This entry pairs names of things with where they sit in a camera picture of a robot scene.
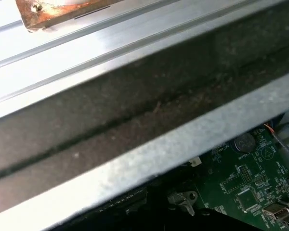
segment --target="microchip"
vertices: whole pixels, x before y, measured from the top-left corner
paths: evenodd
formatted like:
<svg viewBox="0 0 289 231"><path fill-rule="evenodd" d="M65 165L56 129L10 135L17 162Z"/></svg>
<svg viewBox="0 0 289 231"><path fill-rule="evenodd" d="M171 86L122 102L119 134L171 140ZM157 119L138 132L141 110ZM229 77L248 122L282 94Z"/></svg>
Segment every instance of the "microchip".
<svg viewBox="0 0 289 231"><path fill-rule="evenodd" d="M236 198L244 211L248 211L258 204L258 200L256 199L252 189L246 189L240 192L236 195Z"/></svg>

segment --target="green circuit board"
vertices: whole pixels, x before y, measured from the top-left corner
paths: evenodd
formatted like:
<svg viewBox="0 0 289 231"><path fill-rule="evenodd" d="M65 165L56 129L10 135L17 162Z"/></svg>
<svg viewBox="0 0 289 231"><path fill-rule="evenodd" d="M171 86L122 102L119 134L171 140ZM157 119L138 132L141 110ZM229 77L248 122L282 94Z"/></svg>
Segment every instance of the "green circuit board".
<svg viewBox="0 0 289 231"><path fill-rule="evenodd" d="M250 134L257 142L252 153L240 154L227 142L200 157L202 164L195 167L193 179L198 192L195 206L214 209L262 230L289 230L263 211L276 209L272 205L276 202L289 205L289 171L264 128Z"/></svg>

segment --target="orange wire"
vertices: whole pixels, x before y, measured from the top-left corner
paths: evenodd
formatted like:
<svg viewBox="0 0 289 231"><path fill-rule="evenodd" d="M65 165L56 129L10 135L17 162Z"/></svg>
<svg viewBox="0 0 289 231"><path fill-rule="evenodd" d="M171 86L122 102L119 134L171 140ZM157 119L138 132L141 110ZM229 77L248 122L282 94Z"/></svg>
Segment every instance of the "orange wire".
<svg viewBox="0 0 289 231"><path fill-rule="evenodd" d="M264 124L264 125L270 130L271 133L275 133L274 129L271 128L269 125L267 125L267 124Z"/></svg>

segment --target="screw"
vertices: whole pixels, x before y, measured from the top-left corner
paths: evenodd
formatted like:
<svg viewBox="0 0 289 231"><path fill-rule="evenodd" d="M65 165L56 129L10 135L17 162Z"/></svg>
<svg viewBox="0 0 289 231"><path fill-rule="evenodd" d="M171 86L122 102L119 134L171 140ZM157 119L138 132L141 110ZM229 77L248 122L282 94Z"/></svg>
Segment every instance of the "screw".
<svg viewBox="0 0 289 231"><path fill-rule="evenodd" d="M191 193L191 194L189 194L189 198L190 198L191 200L194 200L194 199L196 198L196 195L193 194L193 193Z"/></svg>
<svg viewBox="0 0 289 231"><path fill-rule="evenodd" d="M31 11L36 13L36 12L38 12L38 11L41 11L42 8L43 8L43 7L42 7L41 4L35 2L35 3L33 3L32 6L31 6Z"/></svg>

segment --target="rusty metal piece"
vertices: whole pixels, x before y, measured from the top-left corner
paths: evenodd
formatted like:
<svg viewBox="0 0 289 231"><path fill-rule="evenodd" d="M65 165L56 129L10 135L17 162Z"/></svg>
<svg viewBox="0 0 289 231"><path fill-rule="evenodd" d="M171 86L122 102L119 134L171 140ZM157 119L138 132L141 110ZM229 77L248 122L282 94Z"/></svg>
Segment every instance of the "rusty metal piece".
<svg viewBox="0 0 289 231"><path fill-rule="evenodd" d="M89 3L54 6L36 0L16 0L25 27L30 31L55 24L101 9L123 0L90 0Z"/></svg>

